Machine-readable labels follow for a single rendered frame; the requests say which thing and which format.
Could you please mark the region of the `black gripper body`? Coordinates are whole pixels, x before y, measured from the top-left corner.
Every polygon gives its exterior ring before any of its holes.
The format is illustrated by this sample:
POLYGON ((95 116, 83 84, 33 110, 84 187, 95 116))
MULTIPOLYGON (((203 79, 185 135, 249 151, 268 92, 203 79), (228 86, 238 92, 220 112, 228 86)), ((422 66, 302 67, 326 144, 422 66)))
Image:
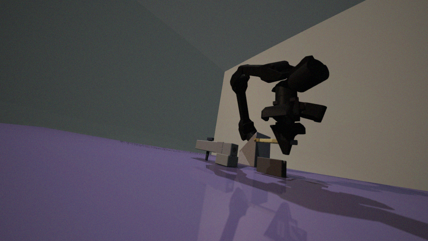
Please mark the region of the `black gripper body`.
POLYGON ((276 98, 273 102, 273 106, 263 108, 261 112, 261 118, 267 122, 270 117, 276 120, 276 125, 288 125, 295 124, 298 126, 297 129, 301 129, 299 135, 306 134, 306 128, 299 122, 299 116, 294 115, 293 108, 295 100, 297 97, 295 95, 283 95, 276 98))

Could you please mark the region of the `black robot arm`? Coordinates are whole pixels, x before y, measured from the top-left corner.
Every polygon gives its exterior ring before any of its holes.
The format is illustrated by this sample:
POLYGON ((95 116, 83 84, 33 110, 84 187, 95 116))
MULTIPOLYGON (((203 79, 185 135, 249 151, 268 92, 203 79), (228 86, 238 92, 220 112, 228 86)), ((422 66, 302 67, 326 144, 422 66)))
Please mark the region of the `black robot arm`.
POLYGON ((246 89, 251 76, 260 77, 262 81, 277 83, 272 92, 276 93, 275 99, 283 95, 295 95, 293 112, 299 119, 311 119, 321 123, 327 107, 308 102, 299 102, 298 92, 305 92, 310 88, 320 84, 329 78, 329 70, 322 62, 314 59, 313 56, 306 56, 295 67, 288 61, 274 62, 265 65, 242 65, 232 75, 230 84, 236 93, 240 114, 239 133, 243 141, 249 141, 257 132, 254 122, 249 119, 246 101, 246 89), (286 80, 284 80, 286 79, 286 80))

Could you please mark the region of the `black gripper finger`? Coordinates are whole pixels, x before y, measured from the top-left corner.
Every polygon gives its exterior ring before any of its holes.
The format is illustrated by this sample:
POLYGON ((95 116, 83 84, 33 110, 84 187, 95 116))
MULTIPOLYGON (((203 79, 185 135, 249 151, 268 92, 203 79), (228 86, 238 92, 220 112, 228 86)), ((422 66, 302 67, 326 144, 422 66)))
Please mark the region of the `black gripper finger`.
POLYGON ((272 128, 282 153, 287 155, 290 146, 291 134, 298 128, 298 126, 295 124, 288 124, 270 125, 270 127, 272 128))
MULTIPOLYGON (((291 134, 291 140, 294 139, 295 136, 301 132, 302 132, 301 129, 295 129, 295 131, 291 134)), ((292 145, 289 146, 288 155, 290 155, 291 148, 292 148, 292 145)))

